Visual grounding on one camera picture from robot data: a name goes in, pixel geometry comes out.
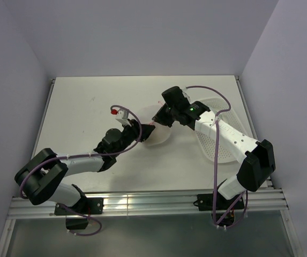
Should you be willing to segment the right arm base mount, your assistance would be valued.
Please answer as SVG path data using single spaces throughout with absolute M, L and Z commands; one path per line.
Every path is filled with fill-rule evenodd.
M 216 196 L 216 211 L 223 210 L 226 211 L 229 207 L 230 211 L 226 216 L 221 220 L 219 226 L 230 226 L 235 222 L 235 210 L 244 210 L 245 204 L 243 197 L 240 197 L 239 200 L 235 200 L 239 197 L 236 195 L 234 198 L 227 200 L 219 193 Z M 199 211 L 212 211 L 213 210 L 213 193 L 207 194 L 198 194 L 196 201 L 193 202 L 193 205 L 198 208 Z

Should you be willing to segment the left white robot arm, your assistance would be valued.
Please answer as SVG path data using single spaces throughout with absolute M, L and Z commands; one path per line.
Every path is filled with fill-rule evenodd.
M 14 180 L 19 185 L 20 196 L 33 205 L 52 201 L 80 214 L 88 203 L 85 193 L 75 184 L 62 182 L 69 175 L 84 172 L 103 172 L 110 169 L 120 154 L 146 141 L 155 130 L 152 124 L 140 124 L 132 119 L 122 130 L 109 129 L 90 153 L 59 156 L 51 148 L 35 155 Z

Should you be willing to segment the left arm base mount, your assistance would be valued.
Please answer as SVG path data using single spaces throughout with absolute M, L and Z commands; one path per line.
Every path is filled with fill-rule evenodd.
M 85 198 L 78 201 L 74 206 L 67 207 L 57 203 L 54 215 L 65 216 L 65 227 L 69 231 L 79 233 L 88 225 L 98 225 L 98 231 L 102 225 L 93 215 L 101 215 L 103 212 L 103 198 Z

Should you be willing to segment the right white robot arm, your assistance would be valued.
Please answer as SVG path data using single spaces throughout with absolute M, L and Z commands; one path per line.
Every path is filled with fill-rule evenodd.
M 213 111 L 200 101 L 190 103 L 186 91 L 174 86 L 162 93 L 164 105 L 153 117 L 163 126 L 171 127 L 174 122 L 188 126 L 197 133 L 215 141 L 240 163 L 236 175 L 226 179 L 214 188 L 214 204 L 227 208 L 233 198 L 244 191 L 255 192 L 275 171 L 273 145 L 258 141 L 238 131 L 220 118 L 222 110 Z

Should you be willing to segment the white mesh laundry bag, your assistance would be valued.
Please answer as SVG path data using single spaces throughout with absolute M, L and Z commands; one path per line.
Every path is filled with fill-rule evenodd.
M 163 103 L 159 101 L 155 105 L 143 107 L 136 112 L 140 122 L 144 125 L 154 125 L 155 129 L 143 143 L 146 147 L 152 147 L 164 143 L 171 135 L 171 128 L 163 126 L 153 120 L 153 117 L 161 109 Z

